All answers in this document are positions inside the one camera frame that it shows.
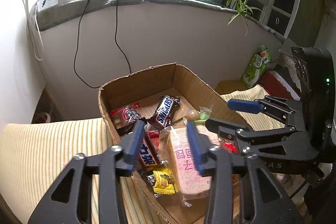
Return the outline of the pink packaged bread loaf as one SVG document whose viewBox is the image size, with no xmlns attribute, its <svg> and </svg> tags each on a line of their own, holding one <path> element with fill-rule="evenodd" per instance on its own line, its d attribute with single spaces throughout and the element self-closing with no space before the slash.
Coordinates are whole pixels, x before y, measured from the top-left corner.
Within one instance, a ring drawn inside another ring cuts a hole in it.
<svg viewBox="0 0 336 224">
<path fill-rule="evenodd" d="M 186 126 L 169 126 L 159 133 L 159 156 L 169 169 L 171 181 L 183 206 L 192 200 L 206 198 L 210 177 L 202 177 L 195 169 Z"/>
</svg>

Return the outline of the pale green jelly cup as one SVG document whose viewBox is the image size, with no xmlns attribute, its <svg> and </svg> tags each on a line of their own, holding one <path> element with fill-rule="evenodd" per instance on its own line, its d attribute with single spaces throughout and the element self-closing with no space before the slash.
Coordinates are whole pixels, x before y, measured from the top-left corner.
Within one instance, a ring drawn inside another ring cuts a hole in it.
<svg viewBox="0 0 336 224">
<path fill-rule="evenodd" d="M 200 107 L 199 119 L 195 122 L 197 124 L 205 124 L 205 122 L 211 117 L 212 109 L 207 107 Z"/>
</svg>

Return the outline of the long Snickers bar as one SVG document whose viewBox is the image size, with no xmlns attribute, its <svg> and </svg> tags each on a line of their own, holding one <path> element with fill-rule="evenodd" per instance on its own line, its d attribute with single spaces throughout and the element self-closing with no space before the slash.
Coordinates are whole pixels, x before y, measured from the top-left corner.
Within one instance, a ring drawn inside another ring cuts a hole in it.
<svg viewBox="0 0 336 224">
<path fill-rule="evenodd" d="M 154 114 L 147 119 L 147 122 L 157 130 L 163 130 L 165 127 L 171 125 L 171 118 L 173 118 L 175 110 L 179 107 L 179 103 L 179 97 L 170 95 L 161 96 Z"/>
</svg>

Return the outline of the packaged braised egg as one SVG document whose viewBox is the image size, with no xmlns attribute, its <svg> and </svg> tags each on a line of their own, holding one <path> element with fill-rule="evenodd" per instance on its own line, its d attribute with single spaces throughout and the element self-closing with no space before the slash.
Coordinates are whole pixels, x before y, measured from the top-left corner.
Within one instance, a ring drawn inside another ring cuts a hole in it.
<svg viewBox="0 0 336 224">
<path fill-rule="evenodd" d="M 183 123 L 187 125 L 188 121 L 199 121 L 200 120 L 200 113 L 195 109 L 190 109 L 187 112 L 185 112 L 183 116 Z"/>
</svg>

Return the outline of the small black candy packet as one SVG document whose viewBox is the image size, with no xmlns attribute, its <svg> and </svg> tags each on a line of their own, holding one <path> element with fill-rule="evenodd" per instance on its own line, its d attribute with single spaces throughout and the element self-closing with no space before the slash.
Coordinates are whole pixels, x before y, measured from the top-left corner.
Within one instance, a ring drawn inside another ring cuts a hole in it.
<svg viewBox="0 0 336 224">
<path fill-rule="evenodd" d="M 138 172 L 139 172 L 139 175 L 141 176 L 141 178 L 144 180 L 144 182 L 148 186 L 150 192 L 155 197 L 155 199 L 159 198 L 161 196 L 161 194 L 156 193 L 153 189 L 153 186 L 155 186 L 155 183 L 156 183 L 156 179 L 154 177 L 153 171 L 152 170 L 141 169 Z"/>
</svg>

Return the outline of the small Snickers bar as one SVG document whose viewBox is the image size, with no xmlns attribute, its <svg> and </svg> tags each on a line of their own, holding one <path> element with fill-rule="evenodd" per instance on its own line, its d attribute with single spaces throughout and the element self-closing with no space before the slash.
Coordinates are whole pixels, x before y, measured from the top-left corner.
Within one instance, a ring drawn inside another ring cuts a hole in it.
<svg viewBox="0 0 336 224">
<path fill-rule="evenodd" d="M 155 169 L 163 163 L 147 133 L 145 133 L 145 136 L 143 137 L 141 148 L 139 150 L 139 163 L 145 171 Z"/>
</svg>

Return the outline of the yellow candy packet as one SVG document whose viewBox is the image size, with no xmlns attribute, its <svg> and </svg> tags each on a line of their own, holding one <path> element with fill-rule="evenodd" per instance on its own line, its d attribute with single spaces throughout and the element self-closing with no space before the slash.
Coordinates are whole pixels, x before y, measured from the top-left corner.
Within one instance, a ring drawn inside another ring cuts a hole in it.
<svg viewBox="0 0 336 224">
<path fill-rule="evenodd" d="M 171 181 L 170 173 L 167 168 L 161 168 L 153 171 L 155 184 L 153 190 L 155 193 L 164 195 L 175 194 L 175 188 Z"/>
</svg>

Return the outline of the red box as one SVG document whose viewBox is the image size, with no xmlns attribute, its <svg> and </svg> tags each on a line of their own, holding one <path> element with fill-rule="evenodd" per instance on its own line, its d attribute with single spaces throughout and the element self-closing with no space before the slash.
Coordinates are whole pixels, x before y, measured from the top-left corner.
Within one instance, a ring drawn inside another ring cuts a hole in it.
<svg viewBox="0 0 336 224">
<path fill-rule="evenodd" d="M 300 100 L 301 91 L 290 77 L 282 76 L 277 71 L 266 71 L 261 77 L 260 85 L 270 96 Z"/>
</svg>

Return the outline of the red-edged dark snack pack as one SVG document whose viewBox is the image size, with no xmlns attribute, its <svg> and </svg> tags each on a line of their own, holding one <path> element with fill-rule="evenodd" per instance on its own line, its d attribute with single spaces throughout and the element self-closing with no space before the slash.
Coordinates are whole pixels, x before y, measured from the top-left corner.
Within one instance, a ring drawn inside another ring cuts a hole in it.
<svg viewBox="0 0 336 224">
<path fill-rule="evenodd" d="M 145 117 L 139 114 L 139 108 L 140 103 L 136 102 L 109 113 L 112 122 L 116 126 L 116 131 L 120 136 L 130 133 L 137 121 L 145 122 L 144 129 L 146 129 L 147 121 Z"/>
</svg>

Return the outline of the dark jujube snack pack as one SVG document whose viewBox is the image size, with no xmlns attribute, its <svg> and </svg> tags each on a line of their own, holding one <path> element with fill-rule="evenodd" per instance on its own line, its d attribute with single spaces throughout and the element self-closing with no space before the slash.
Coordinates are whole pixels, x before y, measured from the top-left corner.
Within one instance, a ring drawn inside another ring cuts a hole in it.
<svg viewBox="0 0 336 224">
<path fill-rule="evenodd" d="M 233 141 L 228 139 L 220 139 L 219 142 L 220 146 L 224 148 L 228 153 L 234 153 L 234 154 L 239 153 Z"/>
</svg>

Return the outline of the green snack bag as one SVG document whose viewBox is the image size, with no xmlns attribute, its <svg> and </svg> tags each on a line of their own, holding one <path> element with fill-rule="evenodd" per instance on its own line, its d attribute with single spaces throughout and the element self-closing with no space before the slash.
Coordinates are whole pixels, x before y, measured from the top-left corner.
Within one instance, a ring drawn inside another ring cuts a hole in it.
<svg viewBox="0 0 336 224">
<path fill-rule="evenodd" d="M 242 81 L 248 88 L 256 85 L 259 78 L 266 69 L 266 65 L 273 61 L 273 57 L 268 48 L 264 45 L 258 47 L 257 52 L 253 55 L 248 67 L 246 68 Z"/>
</svg>

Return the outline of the brown cardboard box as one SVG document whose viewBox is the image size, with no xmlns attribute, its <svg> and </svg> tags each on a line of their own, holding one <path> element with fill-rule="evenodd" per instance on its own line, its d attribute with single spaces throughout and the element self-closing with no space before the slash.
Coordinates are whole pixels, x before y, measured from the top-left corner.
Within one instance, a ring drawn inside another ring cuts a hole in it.
<svg viewBox="0 0 336 224">
<path fill-rule="evenodd" d="M 120 180 L 130 223 L 203 223 L 211 179 L 194 168 L 187 138 L 188 110 L 245 125 L 224 99 L 187 67 L 166 64 L 104 84 L 98 105 L 114 144 L 133 130 L 159 131 L 159 150 L 149 139 L 130 177 Z"/>
</svg>

